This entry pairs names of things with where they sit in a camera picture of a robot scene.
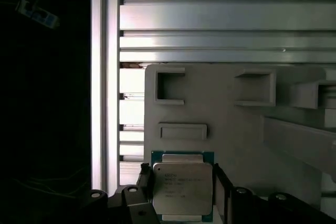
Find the black background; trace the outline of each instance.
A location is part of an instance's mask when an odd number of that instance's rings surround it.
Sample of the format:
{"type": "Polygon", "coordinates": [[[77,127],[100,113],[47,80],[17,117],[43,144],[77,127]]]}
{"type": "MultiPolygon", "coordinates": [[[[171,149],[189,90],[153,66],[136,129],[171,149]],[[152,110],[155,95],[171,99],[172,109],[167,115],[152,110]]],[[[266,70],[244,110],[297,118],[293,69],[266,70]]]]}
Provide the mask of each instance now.
{"type": "Polygon", "coordinates": [[[31,178],[80,170],[48,185],[90,188],[90,0],[40,0],[60,17],[56,30],[17,14],[18,2],[0,0],[3,224],[40,223],[70,201],[22,185],[31,178]]]}

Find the metal strip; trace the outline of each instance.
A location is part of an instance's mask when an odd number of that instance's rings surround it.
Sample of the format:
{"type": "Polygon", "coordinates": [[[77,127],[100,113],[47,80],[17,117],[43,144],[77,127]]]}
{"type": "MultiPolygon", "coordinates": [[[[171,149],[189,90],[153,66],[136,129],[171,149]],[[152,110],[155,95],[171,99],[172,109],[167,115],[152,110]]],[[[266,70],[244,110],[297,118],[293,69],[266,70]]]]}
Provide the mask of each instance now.
{"type": "Polygon", "coordinates": [[[263,62],[263,63],[336,63],[335,52],[329,51],[124,51],[120,61],[148,62],[263,62]]]}
{"type": "Polygon", "coordinates": [[[335,30],[334,3],[180,3],[120,8],[120,29],[335,30]]]}
{"type": "MultiPolygon", "coordinates": [[[[335,50],[336,37],[322,36],[260,36],[250,34],[250,36],[237,36],[234,33],[229,35],[220,34],[217,36],[172,36],[172,37],[121,37],[121,50],[164,50],[164,49],[251,49],[251,50],[284,50],[284,49],[316,49],[316,50],[335,50]]],[[[137,81],[133,75],[140,74],[140,70],[128,70],[124,74],[125,81],[137,81]]]]}
{"type": "Polygon", "coordinates": [[[129,68],[120,69],[120,93],[143,93],[144,90],[145,90],[144,69],[129,69],[129,68]]]}
{"type": "Polygon", "coordinates": [[[91,0],[91,186],[106,190],[106,96],[104,0],[91,0]]]}
{"type": "Polygon", "coordinates": [[[120,131],[121,142],[143,142],[143,132],[136,131],[120,131]]]}
{"type": "Polygon", "coordinates": [[[107,193],[119,186],[119,0],[107,0],[107,193]]]}
{"type": "Polygon", "coordinates": [[[121,156],[143,156],[143,142],[141,143],[120,143],[121,156]]]}
{"type": "Polygon", "coordinates": [[[120,124],[143,125],[144,101],[121,100],[120,101],[120,124]]]}

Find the screw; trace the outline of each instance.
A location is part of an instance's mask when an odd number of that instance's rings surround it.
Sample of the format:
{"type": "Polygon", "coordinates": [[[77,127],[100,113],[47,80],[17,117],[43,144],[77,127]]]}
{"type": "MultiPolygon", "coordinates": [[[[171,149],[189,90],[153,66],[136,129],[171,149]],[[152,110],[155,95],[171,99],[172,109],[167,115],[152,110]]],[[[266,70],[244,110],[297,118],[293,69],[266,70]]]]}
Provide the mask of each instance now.
{"type": "Polygon", "coordinates": [[[138,189],[136,187],[131,187],[131,188],[128,188],[128,191],[130,191],[131,193],[137,191],[138,189]]]}
{"type": "Polygon", "coordinates": [[[286,200],[286,196],[285,195],[282,195],[282,194],[278,194],[277,196],[275,196],[277,199],[279,200],[286,200]]]}
{"type": "Polygon", "coordinates": [[[95,193],[95,194],[92,194],[92,195],[91,195],[92,198],[98,198],[99,196],[100,196],[99,193],[95,193]]]}
{"type": "Polygon", "coordinates": [[[238,188],[238,189],[237,189],[237,192],[239,192],[240,194],[245,194],[245,193],[247,193],[246,189],[243,189],[243,188],[238,188]]]}

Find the cable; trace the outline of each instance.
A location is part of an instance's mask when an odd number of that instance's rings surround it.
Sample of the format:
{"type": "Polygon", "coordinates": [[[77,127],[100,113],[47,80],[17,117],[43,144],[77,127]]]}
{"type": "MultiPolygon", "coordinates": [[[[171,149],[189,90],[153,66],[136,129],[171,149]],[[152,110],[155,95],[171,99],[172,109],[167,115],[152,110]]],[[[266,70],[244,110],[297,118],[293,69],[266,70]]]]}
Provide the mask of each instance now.
{"type": "Polygon", "coordinates": [[[58,194],[58,193],[51,193],[51,192],[48,192],[48,191],[44,191],[42,189],[38,189],[38,188],[34,188],[34,187],[31,187],[31,186],[28,186],[28,185],[22,183],[21,181],[19,181],[17,179],[13,178],[13,180],[15,182],[19,183],[20,185],[22,185],[23,187],[26,187],[26,188],[28,188],[30,190],[39,191],[39,192],[44,193],[44,194],[55,195],[55,196],[59,196],[59,197],[69,198],[69,199],[76,199],[76,197],[74,197],[74,196],[64,195],[64,194],[58,194]]]}
{"type": "Polygon", "coordinates": [[[27,181],[28,183],[32,183],[32,184],[35,184],[35,185],[39,185],[39,186],[44,186],[45,188],[47,188],[48,190],[50,190],[51,192],[57,194],[58,192],[56,192],[55,190],[52,190],[49,186],[45,185],[45,184],[42,184],[42,183],[39,183],[39,182],[34,182],[34,181],[27,181]]]}
{"type": "Polygon", "coordinates": [[[84,182],[82,185],[80,185],[77,189],[75,189],[75,190],[73,190],[73,191],[71,191],[71,192],[69,192],[69,193],[59,193],[59,192],[56,192],[55,190],[53,190],[53,189],[51,189],[50,187],[48,187],[47,185],[45,185],[45,184],[42,184],[42,183],[38,183],[38,182],[34,182],[34,181],[27,181],[28,183],[33,183],[33,184],[35,184],[35,185],[39,185],[39,186],[44,186],[44,187],[46,187],[47,189],[49,189],[51,192],[53,192],[53,193],[55,193],[55,194],[62,194],[62,195],[72,195],[72,194],[75,194],[75,193],[77,193],[81,188],[83,188],[86,184],[87,184],[87,182],[84,182]]]}
{"type": "Polygon", "coordinates": [[[75,194],[77,193],[81,188],[83,188],[85,185],[87,184],[87,182],[83,183],[81,186],[79,186],[76,190],[73,190],[65,195],[71,195],[71,194],[75,194]]]}
{"type": "Polygon", "coordinates": [[[81,169],[76,171],[74,174],[72,174],[72,175],[70,175],[69,177],[66,177],[66,178],[31,178],[31,179],[36,180],[36,181],[69,180],[84,169],[85,169],[85,167],[82,167],[81,169]]]}

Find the rectangular recess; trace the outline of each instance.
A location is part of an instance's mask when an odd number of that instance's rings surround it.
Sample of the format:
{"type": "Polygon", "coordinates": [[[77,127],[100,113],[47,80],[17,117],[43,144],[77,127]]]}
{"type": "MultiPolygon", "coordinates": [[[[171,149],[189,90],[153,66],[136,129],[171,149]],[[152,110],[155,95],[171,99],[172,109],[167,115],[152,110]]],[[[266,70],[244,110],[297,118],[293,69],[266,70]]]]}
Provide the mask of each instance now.
{"type": "Polygon", "coordinates": [[[160,138],[165,140],[206,140],[206,124],[159,123],[160,138]]]}

